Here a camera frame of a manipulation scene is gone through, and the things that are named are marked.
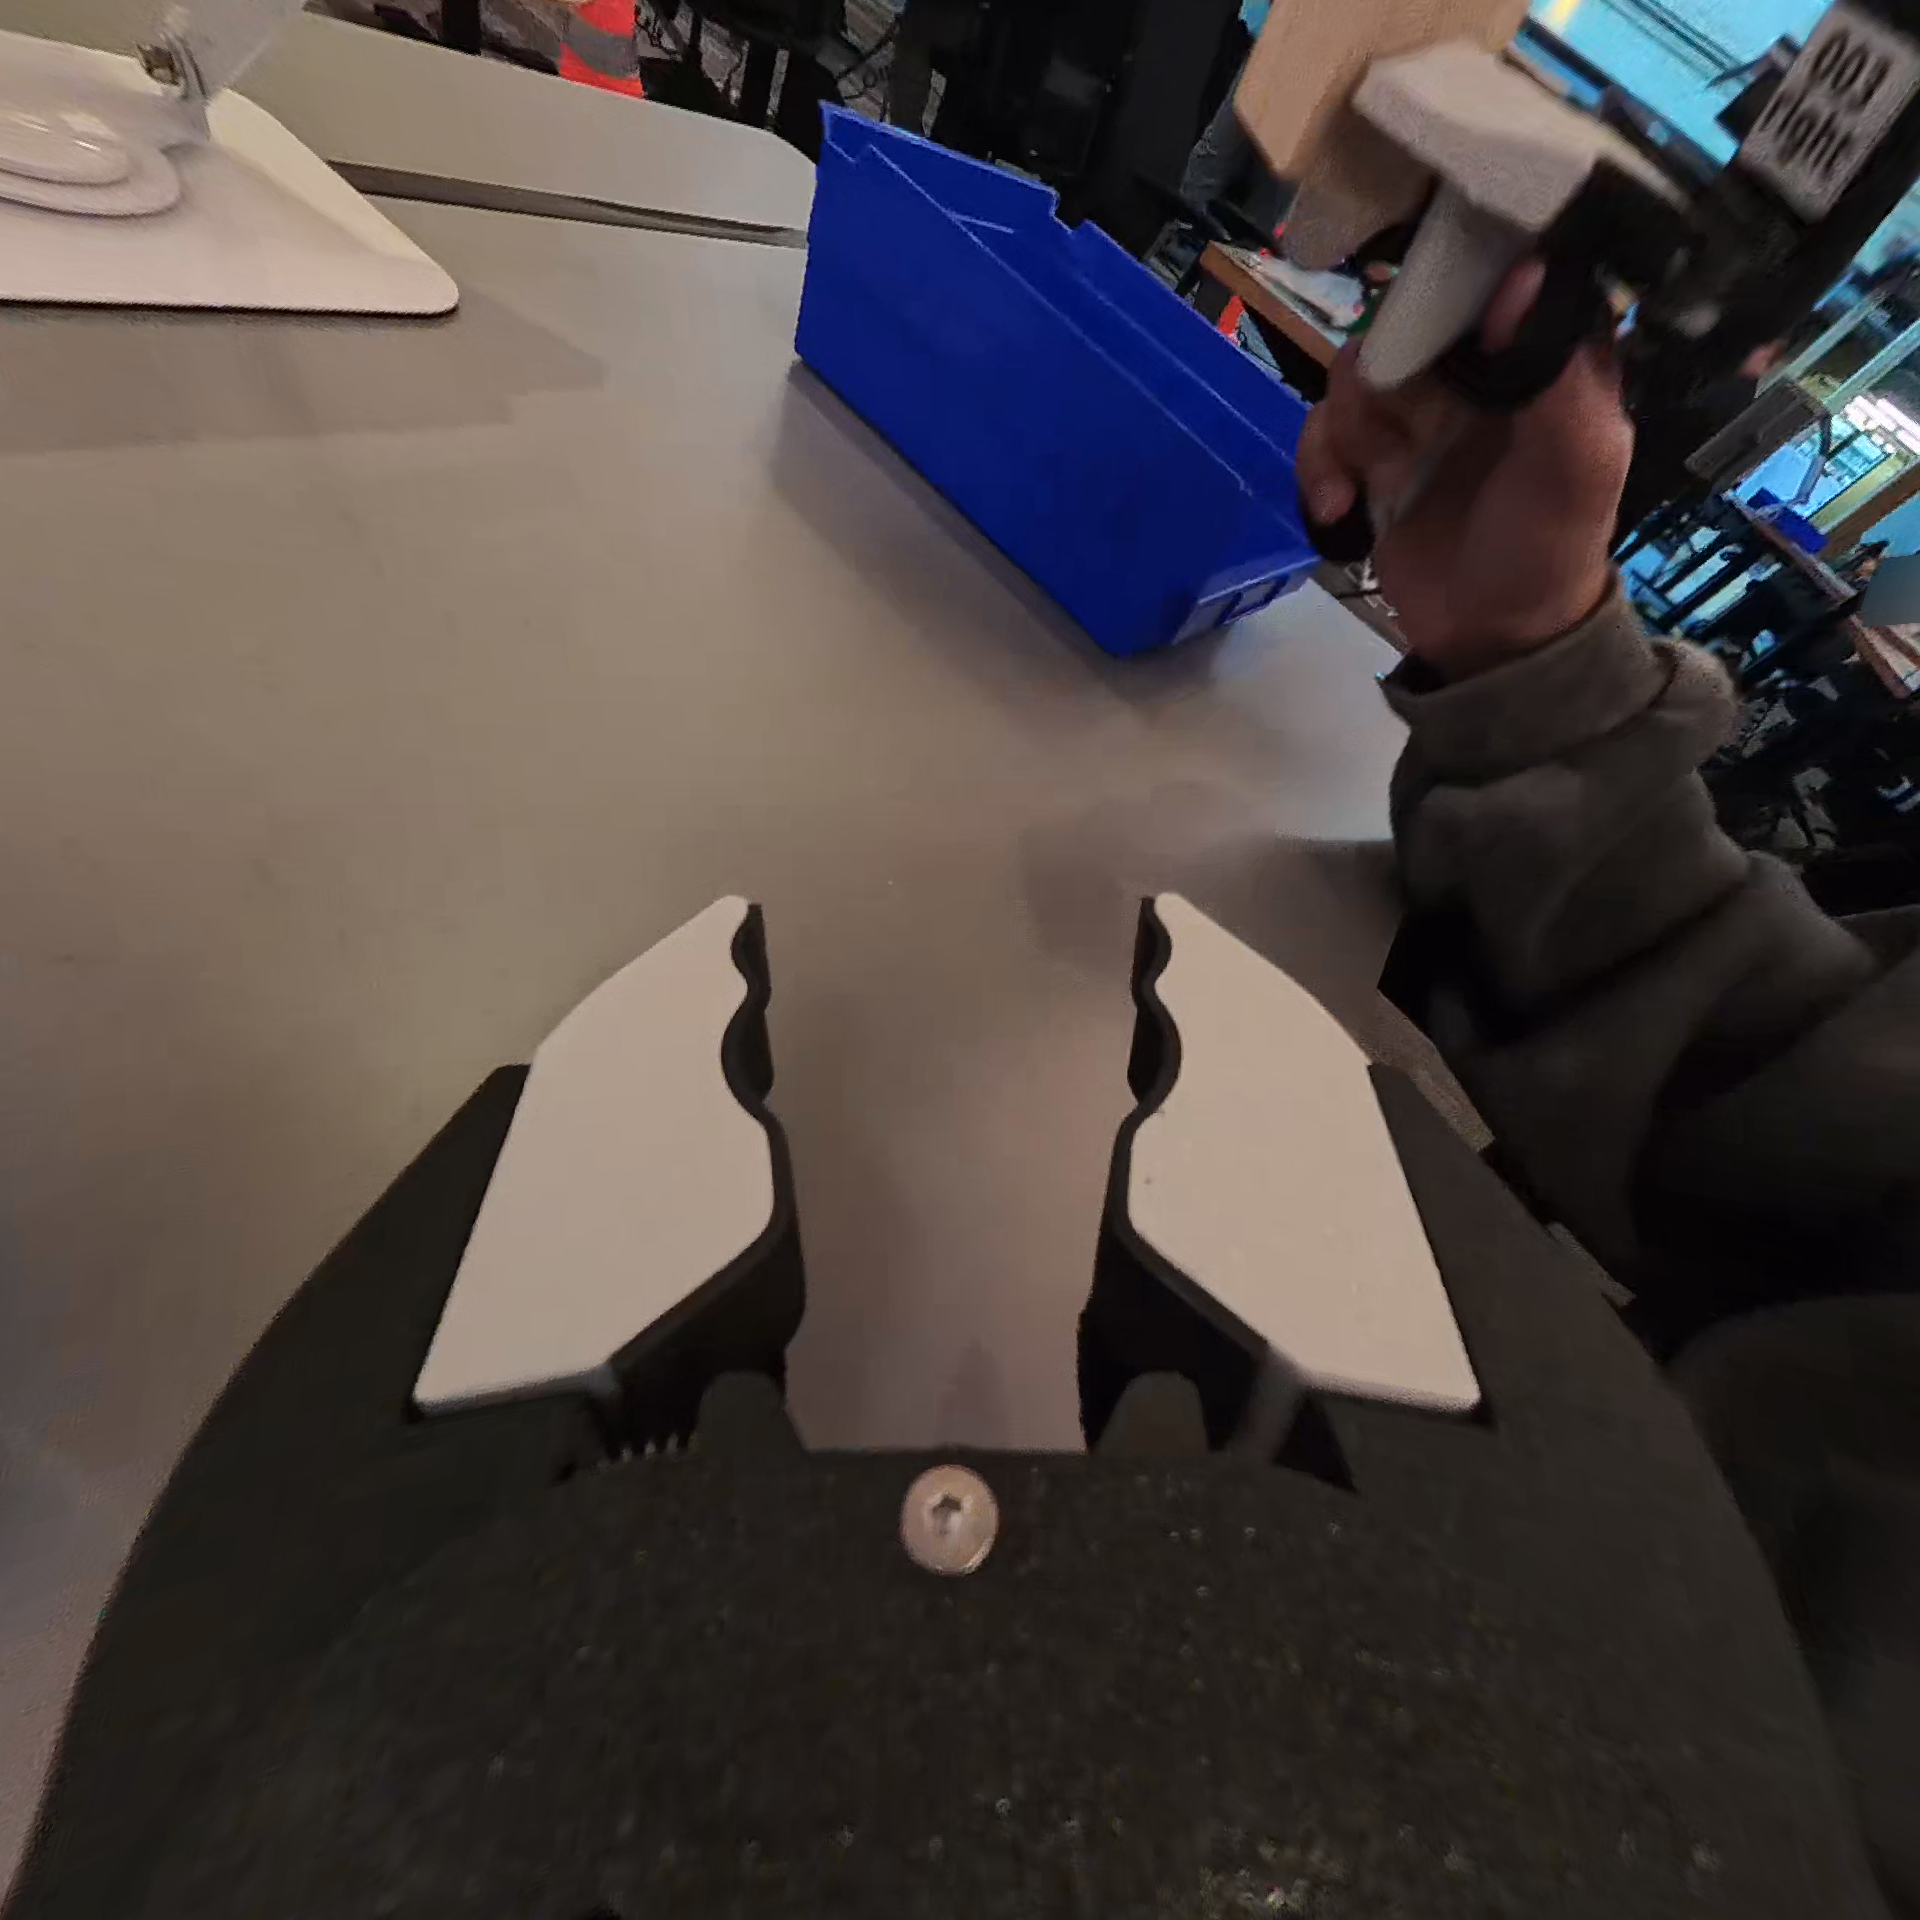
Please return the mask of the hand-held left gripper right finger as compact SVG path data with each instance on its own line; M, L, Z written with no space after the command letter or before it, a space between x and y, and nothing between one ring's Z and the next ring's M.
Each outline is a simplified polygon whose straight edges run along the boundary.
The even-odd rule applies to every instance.
M1208 911L1132 911L1132 1042L1081 1437L1125 1417L1263 1470L1347 1470L1338 1412L1480 1437L1480 1373L1437 1229L1347 1021Z

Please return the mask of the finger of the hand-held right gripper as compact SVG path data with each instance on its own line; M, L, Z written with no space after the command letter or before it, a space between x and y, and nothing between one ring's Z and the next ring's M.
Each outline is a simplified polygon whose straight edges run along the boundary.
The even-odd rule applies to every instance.
M1504 60L1437 42L1376 60L1352 116L1499 228L1547 231L1600 162L1600 123L1573 116Z
M1328 279L1403 221L1421 221L1421 162L1403 142L1318 142L1291 202L1277 261Z

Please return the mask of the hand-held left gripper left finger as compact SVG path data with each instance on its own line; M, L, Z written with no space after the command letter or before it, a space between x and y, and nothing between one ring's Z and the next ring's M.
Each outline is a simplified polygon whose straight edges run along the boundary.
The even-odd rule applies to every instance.
M770 1083L762 911L712 901L533 1042L410 1412L590 1400L617 1446L674 1446L708 1385L785 1393L805 1211Z

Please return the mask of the wooden cube with blue stripe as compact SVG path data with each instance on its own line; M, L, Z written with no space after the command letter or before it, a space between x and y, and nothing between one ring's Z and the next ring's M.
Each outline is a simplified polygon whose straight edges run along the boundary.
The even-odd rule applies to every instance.
M1268 175L1304 175L1376 60L1504 52L1534 0L1268 0L1228 116Z

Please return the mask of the blue plastic bin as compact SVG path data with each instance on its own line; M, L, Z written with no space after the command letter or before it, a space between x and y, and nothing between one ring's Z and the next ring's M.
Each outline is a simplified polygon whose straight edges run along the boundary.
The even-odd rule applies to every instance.
M792 358L1101 654L1314 586L1304 398L1052 185L814 116Z

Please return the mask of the person's right forearm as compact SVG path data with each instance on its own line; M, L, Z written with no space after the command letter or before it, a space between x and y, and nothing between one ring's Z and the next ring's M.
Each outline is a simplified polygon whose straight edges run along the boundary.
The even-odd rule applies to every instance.
M1674 1321L1909 1298L1920 918L1826 918L1718 828L1728 670L1600 592L1386 706L1423 1037L1522 1202Z

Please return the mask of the person's right hand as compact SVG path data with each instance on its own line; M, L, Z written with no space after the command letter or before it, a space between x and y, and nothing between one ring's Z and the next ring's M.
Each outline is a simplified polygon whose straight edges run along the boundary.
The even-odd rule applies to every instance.
M1347 340L1293 443L1293 495L1314 538L1372 508L1403 646L1437 684L1475 684L1608 600L1624 450L1608 340L1582 340L1552 392L1515 415L1480 415L1437 370L1372 392L1364 340Z

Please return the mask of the person's body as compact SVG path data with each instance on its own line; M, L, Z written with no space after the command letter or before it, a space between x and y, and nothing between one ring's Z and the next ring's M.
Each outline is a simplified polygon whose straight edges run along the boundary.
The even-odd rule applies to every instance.
M1920 1914L1920 1298L1826 1298L1672 1359L1805 1654L1885 1914Z

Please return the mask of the orange traffic cone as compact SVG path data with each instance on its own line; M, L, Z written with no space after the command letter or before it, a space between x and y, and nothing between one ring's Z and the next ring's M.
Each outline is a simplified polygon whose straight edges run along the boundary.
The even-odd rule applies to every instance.
M563 0L555 79L645 95L645 79L638 79L638 0Z

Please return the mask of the white stand with wooden board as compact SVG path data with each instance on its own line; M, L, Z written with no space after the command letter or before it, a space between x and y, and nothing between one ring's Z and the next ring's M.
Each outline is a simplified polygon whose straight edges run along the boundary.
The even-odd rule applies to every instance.
M168 0L130 60L0 33L0 303L450 312L450 279L234 95L289 18Z

